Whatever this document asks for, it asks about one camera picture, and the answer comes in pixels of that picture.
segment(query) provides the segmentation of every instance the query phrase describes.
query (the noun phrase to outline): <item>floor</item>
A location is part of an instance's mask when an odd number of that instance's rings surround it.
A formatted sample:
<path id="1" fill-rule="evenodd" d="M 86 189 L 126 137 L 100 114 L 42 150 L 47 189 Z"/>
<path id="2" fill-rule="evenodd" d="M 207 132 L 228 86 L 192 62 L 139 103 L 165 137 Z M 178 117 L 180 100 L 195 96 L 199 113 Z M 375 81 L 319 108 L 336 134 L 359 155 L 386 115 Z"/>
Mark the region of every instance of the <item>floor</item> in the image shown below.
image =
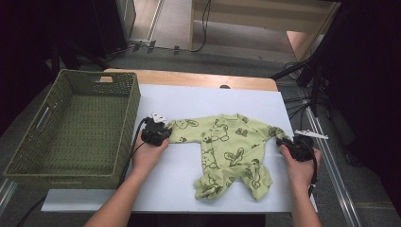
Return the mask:
<path id="1" fill-rule="evenodd" d="M 201 22 L 195 23 L 194 46 L 200 44 L 203 39 L 199 28 L 201 28 Z M 136 52 L 126 52 L 117 56 L 113 61 L 110 61 L 110 65 L 117 68 L 267 78 L 280 72 L 286 63 L 295 61 L 285 32 L 217 23 L 211 23 L 209 28 L 208 43 L 200 53 L 181 52 L 174 56 L 171 51 L 154 50 L 152 54 L 148 54 L 145 48 L 141 48 Z M 157 44 L 162 44 L 163 40 L 166 44 L 180 43 L 174 37 L 163 37 L 160 33 L 157 36 Z M 82 68 L 96 70 L 93 65 L 83 65 Z M 289 114 L 298 110 L 298 107 L 303 104 L 301 99 L 290 101 L 291 98 L 310 94 L 310 88 L 300 90 L 295 85 L 292 79 L 296 77 L 296 74 L 292 74 L 290 77 L 277 80 L 279 92 L 287 101 L 286 106 Z M 43 101 L 45 93 L 46 91 L 43 91 L 38 95 L 24 113 L 17 118 L 7 133 L 0 138 L 2 169 L 4 169 L 11 152 L 18 145 L 31 118 Z M 327 117 L 329 102 L 325 96 L 321 96 L 320 103 L 322 104 L 318 106 L 319 122 L 324 134 L 329 136 L 328 147 L 360 221 L 359 225 L 349 224 L 343 209 L 341 209 L 339 192 L 336 190 L 335 182 L 333 182 L 328 171 L 330 166 L 327 160 L 323 160 L 318 176 L 319 182 L 314 191 L 323 226 L 401 226 L 401 218 L 392 207 L 392 203 L 380 184 L 380 179 L 364 166 L 351 166 L 347 163 L 345 148 L 340 142 L 337 129 L 330 118 Z M 307 113 L 294 115 L 290 122 L 294 130 L 301 127 L 301 122 L 304 130 L 311 129 L 310 116 Z M 8 207 L 0 217 L 0 226 L 14 226 L 29 207 L 45 193 L 42 190 L 26 190 L 17 187 L 14 195 L 10 198 Z M 43 214 L 39 209 L 36 209 L 26 221 L 25 226 L 47 226 L 55 225 L 55 223 L 60 226 L 80 226 L 90 216 L 91 214 Z M 161 215 L 158 217 L 163 226 L 202 226 L 208 218 L 210 217 L 207 215 Z M 288 214 L 267 214 L 266 222 L 266 226 L 291 226 L 291 217 Z"/>

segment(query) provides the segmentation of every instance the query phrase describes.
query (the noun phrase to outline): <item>gray floor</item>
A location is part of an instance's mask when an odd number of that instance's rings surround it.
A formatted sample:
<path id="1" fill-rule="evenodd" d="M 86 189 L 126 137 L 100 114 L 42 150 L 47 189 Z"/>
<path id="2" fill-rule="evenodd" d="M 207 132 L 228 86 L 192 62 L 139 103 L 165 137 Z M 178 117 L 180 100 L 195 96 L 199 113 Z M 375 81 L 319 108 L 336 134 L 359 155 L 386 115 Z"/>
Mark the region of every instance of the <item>gray floor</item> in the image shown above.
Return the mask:
<path id="1" fill-rule="evenodd" d="M 283 34 L 272 32 L 265 42 L 280 43 L 283 46 L 283 53 L 288 54 L 289 43 L 285 44 Z M 235 43 L 237 41 L 227 41 L 224 44 Z M 124 52 L 118 55 L 109 64 L 115 68 L 126 69 L 154 69 L 166 71 L 182 71 L 193 73 L 220 74 L 233 76 L 247 76 L 257 78 L 267 78 L 280 72 L 284 64 L 278 61 L 266 61 L 264 58 L 255 59 L 253 57 L 241 56 L 241 52 L 236 52 L 233 56 L 227 54 L 219 55 L 212 46 L 206 46 L 199 53 L 180 52 L 174 55 L 172 51 L 155 49 L 148 54 L 145 48 L 136 52 Z M 255 47 L 243 46 L 250 52 Z M 99 70 L 93 65 L 83 65 L 83 70 Z M 277 81 L 279 91 L 284 99 L 298 97 L 299 89 L 293 80 L 283 78 Z M 32 103 L 21 113 L 6 133 L 0 138 L 0 168 L 3 171 L 18 143 L 21 141 L 24 132 L 32 117 L 44 100 L 46 90 L 38 95 Z M 299 105 L 289 103 L 288 107 Z M 336 129 L 332 122 L 325 117 L 326 109 L 323 105 L 319 106 L 320 121 L 324 132 L 329 136 L 329 145 L 336 156 L 336 162 L 340 168 L 342 178 L 349 190 L 351 198 L 357 208 L 363 226 L 401 226 L 401 219 L 392 207 L 386 192 L 383 190 L 380 180 L 366 167 L 354 167 L 347 164 L 345 160 L 345 149 L 340 143 Z M 293 129 L 299 129 L 301 116 L 298 114 L 291 120 Z M 304 129 L 308 128 L 306 116 L 303 117 Z M 317 188 L 314 191 L 316 203 L 319 209 L 319 217 L 323 226 L 347 226 L 347 222 L 342 213 L 339 200 L 334 190 L 331 179 L 323 162 L 319 176 Z M 24 213 L 42 196 L 46 191 L 32 190 L 18 186 L 14 195 L 9 201 L 4 214 L 0 217 L 0 226 L 15 226 Z M 25 226 L 81 226 L 92 214 L 62 214 L 62 213 L 43 213 L 37 208 L 26 221 Z M 163 226 L 202 226 L 208 220 L 207 215 L 162 215 L 159 221 Z M 267 226 L 291 226 L 291 217 L 288 214 L 268 214 L 266 215 Z"/>

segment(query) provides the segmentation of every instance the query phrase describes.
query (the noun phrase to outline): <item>table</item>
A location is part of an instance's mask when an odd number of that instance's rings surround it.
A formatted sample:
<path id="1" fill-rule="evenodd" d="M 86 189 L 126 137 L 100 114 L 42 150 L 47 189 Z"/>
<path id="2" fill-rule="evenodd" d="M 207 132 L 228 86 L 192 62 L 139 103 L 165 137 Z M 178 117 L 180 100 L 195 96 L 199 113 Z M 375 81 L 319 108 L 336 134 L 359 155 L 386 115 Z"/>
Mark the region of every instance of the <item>table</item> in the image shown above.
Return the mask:
<path id="1" fill-rule="evenodd" d="M 238 111 L 238 107 L 240 107 L 243 108 L 241 114 L 251 115 L 252 118 L 262 121 L 271 120 L 275 126 L 279 126 L 289 135 L 293 135 L 283 99 L 280 93 L 275 92 L 277 87 L 271 79 L 147 70 L 134 70 L 134 72 L 138 76 L 142 94 L 135 128 L 138 127 L 140 119 L 150 115 L 149 112 L 163 114 L 167 119 L 172 120 L 178 119 L 178 117 L 192 118 L 205 114 L 231 114 Z M 169 85 L 174 82 L 181 86 Z M 258 87 L 261 83 L 269 85 L 265 87 L 265 90 L 268 91 L 240 90 L 242 87 Z M 218 89 L 221 84 L 236 89 Z M 227 101 L 226 97 L 228 96 L 234 102 Z M 257 110 L 253 108 L 255 104 L 264 102 L 270 104 L 271 107 L 261 106 Z M 211 103 L 217 103 L 217 106 L 222 105 L 221 109 L 205 108 Z M 202 175 L 200 147 L 199 144 L 170 145 L 159 165 L 153 169 L 143 185 L 132 210 L 157 213 L 291 211 L 287 167 L 284 158 L 277 151 L 275 140 L 270 139 L 267 143 L 263 161 L 270 170 L 273 185 L 270 192 L 261 201 L 254 201 L 248 188 L 240 180 L 235 181 L 225 195 L 215 201 L 195 200 L 193 182 Z M 52 189 L 49 190 L 42 211 L 94 212 L 112 194 L 113 190 Z"/>

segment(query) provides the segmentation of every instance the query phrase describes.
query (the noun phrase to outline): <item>baby clothing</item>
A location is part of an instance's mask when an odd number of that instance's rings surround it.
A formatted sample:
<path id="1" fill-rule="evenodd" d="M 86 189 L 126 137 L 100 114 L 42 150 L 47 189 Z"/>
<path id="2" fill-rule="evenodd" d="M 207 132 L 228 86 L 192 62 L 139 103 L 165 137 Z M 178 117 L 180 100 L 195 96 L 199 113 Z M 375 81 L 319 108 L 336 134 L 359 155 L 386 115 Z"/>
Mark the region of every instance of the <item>baby clothing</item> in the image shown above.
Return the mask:
<path id="1" fill-rule="evenodd" d="M 272 180 L 263 166 L 265 145 L 273 136 L 288 137 L 283 130 L 239 113 L 173 120 L 170 143 L 200 143 L 203 176 L 195 181 L 196 198 L 220 197 L 236 178 L 253 198 L 269 192 Z"/>

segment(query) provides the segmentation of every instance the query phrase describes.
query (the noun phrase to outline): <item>green plastic basket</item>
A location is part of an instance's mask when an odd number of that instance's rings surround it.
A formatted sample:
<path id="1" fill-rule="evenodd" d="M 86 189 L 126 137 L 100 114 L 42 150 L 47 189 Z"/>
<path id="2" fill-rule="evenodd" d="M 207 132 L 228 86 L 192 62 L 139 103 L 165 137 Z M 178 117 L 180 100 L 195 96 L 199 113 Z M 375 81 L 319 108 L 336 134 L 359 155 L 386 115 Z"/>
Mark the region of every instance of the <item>green plastic basket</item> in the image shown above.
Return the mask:
<path id="1" fill-rule="evenodd" d="M 61 70 L 4 175 L 32 188 L 117 188 L 139 100 L 134 73 Z"/>

